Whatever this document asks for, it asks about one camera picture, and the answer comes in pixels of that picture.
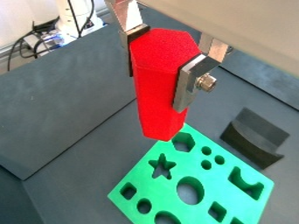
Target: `wire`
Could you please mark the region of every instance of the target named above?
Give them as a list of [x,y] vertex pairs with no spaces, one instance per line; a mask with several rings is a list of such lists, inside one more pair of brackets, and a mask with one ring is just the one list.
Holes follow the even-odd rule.
[[40,44],[44,45],[45,49],[46,49],[48,52],[49,52],[49,51],[50,51],[50,50],[49,50],[49,47],[45,45],[45,42],[44,42],[44,39],[41,38],[41,35],[38,35],[38,34],[33,34],[33,36],[38,39],[38,41],[36,42],[36,44],[34,44],[34,46],[33,46],[32,52],[33,52],[34,54],[37,54],[37,48],[38,48]]
[[76,25],[76,28],[77,28],[78,38],[80,38],[80,26],[78,26],[78,22],[77,22],[77,19],[76,19],[74,11],[73,11],[73,8],[72,8],[72,5],[70,5],[70,0],[68,0],[68,3],[69,3],[70,15],[72,15],[73,20],[74,20],[74,25]]
[[17,45],[17,43],[29,35],[32,35],[33,31],[29,31],[26,34],[24,34],[14,42],[13,42],[13,46],[8,55],[8,61],[6,61],[6,71],[10,71],[10,60],[12,60],[12,56],[13,56],[13,52],[14,52],[14,47]]
[[78,30],[78,36],[80,36],[80,34],[82,33],[84,27],[85,27],[85,25],[88,24],[88,22],[89,22],[89,20],[91,20],[91,18],[92,18],[92,16],[93,16],[93,10],[95,10],[95,1],[91,0],[91,13],[89,13],[89,15],[88,15],[88,19],[87,19],[84,25],[80,27],[80,30]]
[[[37,55],[41,52],[34,52],[32,55],[22,55],[22,43],[24,43],[24,38],[29,35],[34,35],[37,37],[37,39],[41,39],[41,34],[42,32],[46,32],[49,33],[50,30],[53,30],[54,28],[54,24],[57,23],[60,17],[57,17],[56,19],[53,19],[52,21],[44,23],[44,24],[40,24],[40,25],[33,25],[33,21],[32,21],[32,30],[24,34],[14,42],[13,42],[13,46],[12,46],[12,49],[10,49],[10,52],[9,52],[9,55],[8,55],[8,60],[6,60],[6,71],[9,72],[10,71],[10,61],[12,61],[12,56],[13,56],[13,52],[14,52],[14,48],[16,48],[16,45],[20,43],[20,49],[18,49],[18,53],[21,55],[22,58],[30,58],[30,57],[36,57],[37,58]],[[50,51],[50,49],[48,48],[48,46],[45,45],[44,41],[42,41],[42,44],[44,44],[44,47],[46,48],[46,51]]]

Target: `red hexagonal block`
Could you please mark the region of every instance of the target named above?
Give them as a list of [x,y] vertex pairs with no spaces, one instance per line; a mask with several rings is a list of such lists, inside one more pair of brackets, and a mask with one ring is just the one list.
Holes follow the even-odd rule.
[[145,137],[168,141],[187,109],[173,110],[179,67],[200,53],[185,31],[152,29],[129,45],[139,119]]

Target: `green shape sorter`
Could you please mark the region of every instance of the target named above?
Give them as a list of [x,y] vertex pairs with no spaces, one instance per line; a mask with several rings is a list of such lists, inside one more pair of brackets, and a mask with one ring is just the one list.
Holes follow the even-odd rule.
[[[175,224],[256,224],[272,188],[261,173],[184,124],[171,141],[156,142],[108,198],[135,224],[163,218]],[[192,198],[183,196],[188,189]]]

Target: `black block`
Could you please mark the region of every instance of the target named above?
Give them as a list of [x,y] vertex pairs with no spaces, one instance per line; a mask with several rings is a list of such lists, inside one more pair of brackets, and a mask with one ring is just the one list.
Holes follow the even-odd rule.
[[288,138],[279,129],[248,108],[243,108],[228,124],[220,139],[229,144],[261,169],[275,163],[283,155],[276,149]]

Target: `screw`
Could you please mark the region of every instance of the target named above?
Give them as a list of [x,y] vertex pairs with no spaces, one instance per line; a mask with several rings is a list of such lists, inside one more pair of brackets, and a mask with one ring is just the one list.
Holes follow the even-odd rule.
[[225,54],[231,54],[231,53],[232,53],[232,51],[233,51],[233,47],[229,45],[229,46],[228,46],[228,50],[227,50]]
[[205,92],[209,92],[216,86],[216,79],[205,73],[201,77],[196,80],[196,87]]

